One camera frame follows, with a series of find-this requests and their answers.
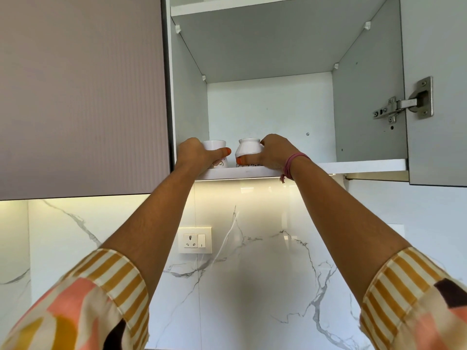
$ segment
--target bracelet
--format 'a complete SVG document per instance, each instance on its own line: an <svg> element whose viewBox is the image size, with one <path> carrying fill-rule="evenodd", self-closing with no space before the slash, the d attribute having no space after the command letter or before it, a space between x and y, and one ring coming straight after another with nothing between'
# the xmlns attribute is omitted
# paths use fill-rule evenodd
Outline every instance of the bracelet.
<svg viewBox="0 0 467 350"><path fill-rule="evenodd" d="M298 157L298 156L304 156L308 159L310 159L307 155L305 155L304 153L302 152L299 152L299 153L294 153L293 155L291 155L287 161L285 162L285 166L284 166L284 173L283 175L281 176L280 180L282 183L285 183L285 177L293 180L292 176L290 175L290 165L292 164L292 161L294 158Z"/></svg>

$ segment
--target cup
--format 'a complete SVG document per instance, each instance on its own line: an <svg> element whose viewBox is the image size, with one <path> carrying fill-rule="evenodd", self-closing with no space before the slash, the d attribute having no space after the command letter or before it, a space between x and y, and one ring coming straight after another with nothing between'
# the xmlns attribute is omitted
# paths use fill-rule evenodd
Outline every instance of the cup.
<svg viewBox="0 0 467 350"><path fill-rule="evenodd" d="M224 140L207 140L203 142L203 146L208 151L213 151L213 150L217 150L218 148L225 147L226 144L227 142L225 142ZM227 158L224 157L223 159L220 160L217 166L211 165L209 168L227 168L227 167L228 167Z"/></svg>
<svg viewBox="0 0 467 350"><path fill-rule="evenodd" d="M235 158L243 156L243 155L251 155L254 153L260 153L263 151L264 146L260 143L260 139L253 139L253 138L248 138L248 139L240 139L238 140L240 145L237 148L237 151L235 152ZM239 165L237 164L237 167L248 167L248 166L261 166L261 165Z"/></svg>

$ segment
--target white cup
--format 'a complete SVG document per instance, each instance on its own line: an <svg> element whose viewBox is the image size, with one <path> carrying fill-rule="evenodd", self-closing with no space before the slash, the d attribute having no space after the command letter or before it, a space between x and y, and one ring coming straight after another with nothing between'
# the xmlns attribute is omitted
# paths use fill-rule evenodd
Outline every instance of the white cup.
<svg viewBox="0 0 467 350"><path fill-rule="evenodd" d="M240 139L238 140L240 146L238 146L237 151L235 152L235 158L243 155L251 155L254 153L260 153L263 151L264 146L260 143L260 139ZM245 165L241 166L237 164L237 167L247 167L247 166L261 166L261 165Z"/></svg>
<svg viewBox="0 0 467 350"><path fill-rule="evenodd" d="M203 142L203 146L208 151L213 151L213 150L217 150L218 148L225 147L226 144L227 142L225 142L224 140L207 140ZM223 159L220 160L220 163L217 166L211 165L209 168L227 168L227 167L228 167L227 158L224 157Z"/></svg>

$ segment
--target cabinet hinge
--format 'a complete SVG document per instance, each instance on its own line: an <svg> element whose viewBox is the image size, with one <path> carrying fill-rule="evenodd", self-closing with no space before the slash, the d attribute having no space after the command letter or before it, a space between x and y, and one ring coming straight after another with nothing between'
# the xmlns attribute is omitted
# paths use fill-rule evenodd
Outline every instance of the cabinet hinge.
<svg viewBox="0 0 467 350"><path fill-rule="evenodd" d="M397 115L408 109L418 114L420 119L433 116L433 77L429 76L417 82L415 91L409 99L397 100L391 97L388 104L373 112L373 119L388 117L388 123L394 124Z"/></svg>

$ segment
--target patterned shirt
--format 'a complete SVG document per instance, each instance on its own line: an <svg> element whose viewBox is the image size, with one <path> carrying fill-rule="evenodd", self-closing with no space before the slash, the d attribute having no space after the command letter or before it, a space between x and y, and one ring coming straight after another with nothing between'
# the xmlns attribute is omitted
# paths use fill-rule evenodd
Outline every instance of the patterned shirt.
<svg viewBox="0 0 467 350"><path fill-rule="evenodd" d="M378 271L361 330L377 350L467 349L467 288L410 247ZM141 350L148 341L146 284L128 258L98 249L46 292L2 350Z"/></svg>

